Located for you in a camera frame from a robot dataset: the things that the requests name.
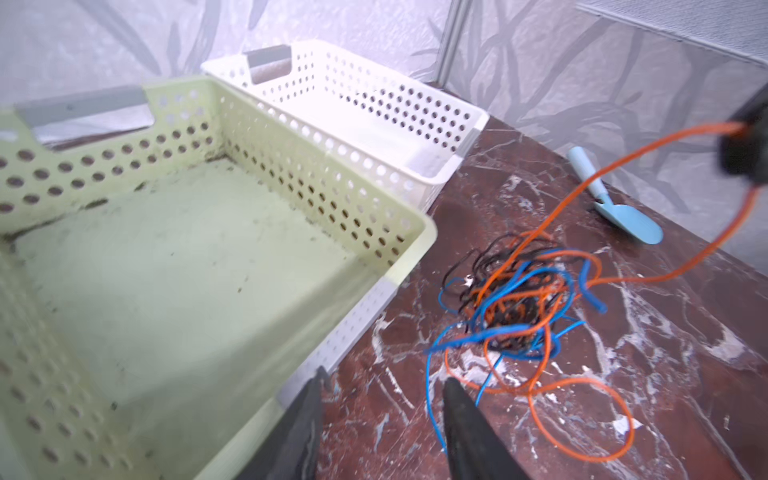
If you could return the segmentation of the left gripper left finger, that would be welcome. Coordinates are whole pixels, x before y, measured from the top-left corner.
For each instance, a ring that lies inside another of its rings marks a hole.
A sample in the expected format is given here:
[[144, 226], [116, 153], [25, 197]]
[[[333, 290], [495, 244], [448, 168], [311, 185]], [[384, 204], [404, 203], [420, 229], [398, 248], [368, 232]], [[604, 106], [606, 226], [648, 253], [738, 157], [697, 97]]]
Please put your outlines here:
[[307, 381], [236, 479], [315, 479], [323, 431], [324, 367]]

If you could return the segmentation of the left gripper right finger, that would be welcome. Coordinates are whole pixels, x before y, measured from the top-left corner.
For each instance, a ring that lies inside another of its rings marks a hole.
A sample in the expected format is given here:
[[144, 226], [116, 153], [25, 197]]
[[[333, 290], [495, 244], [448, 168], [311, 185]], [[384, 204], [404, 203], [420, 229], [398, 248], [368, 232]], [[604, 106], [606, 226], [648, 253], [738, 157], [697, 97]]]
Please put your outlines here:
[[530, 479], [454, 378], [443, 388], [443, 419], [452, 479]]

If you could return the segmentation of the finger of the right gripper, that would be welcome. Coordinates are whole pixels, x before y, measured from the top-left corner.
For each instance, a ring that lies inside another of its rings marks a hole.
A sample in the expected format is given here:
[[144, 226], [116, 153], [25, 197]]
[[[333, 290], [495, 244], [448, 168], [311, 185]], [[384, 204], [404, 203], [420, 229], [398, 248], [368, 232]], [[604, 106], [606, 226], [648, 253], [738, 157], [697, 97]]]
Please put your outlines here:
[[743, 176], [755, 185], [767, 184], [767, 85], [759, 89], [729, 118], [743, 128], [719, 143], [721, 169]]

